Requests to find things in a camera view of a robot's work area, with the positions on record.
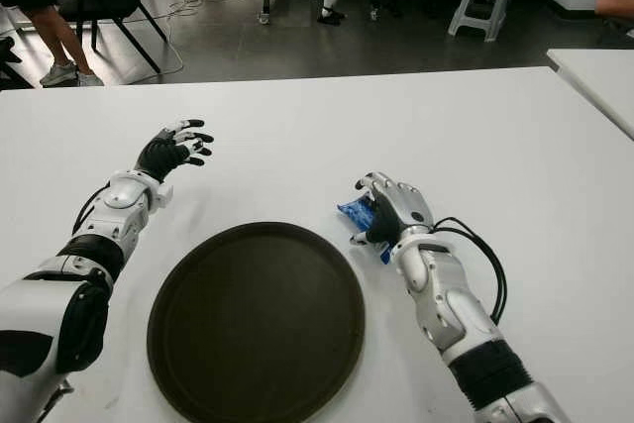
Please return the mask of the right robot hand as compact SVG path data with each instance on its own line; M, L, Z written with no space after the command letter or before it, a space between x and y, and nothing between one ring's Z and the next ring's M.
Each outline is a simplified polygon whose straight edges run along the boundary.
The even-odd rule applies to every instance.
M374 215L366 231L351 237L352 244L395 246L407 234L433 231L433 215L417 187L371 171L356 182L355 189L366 189L370 193Z

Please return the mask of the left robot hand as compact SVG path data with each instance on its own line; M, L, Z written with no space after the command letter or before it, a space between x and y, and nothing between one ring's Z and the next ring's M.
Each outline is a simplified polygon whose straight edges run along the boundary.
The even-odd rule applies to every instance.
M214 138L199 131L203 120L180 120L162 128L141 150L134 170L158 182L181 165L202 166L204 157L212 155L208 148Z

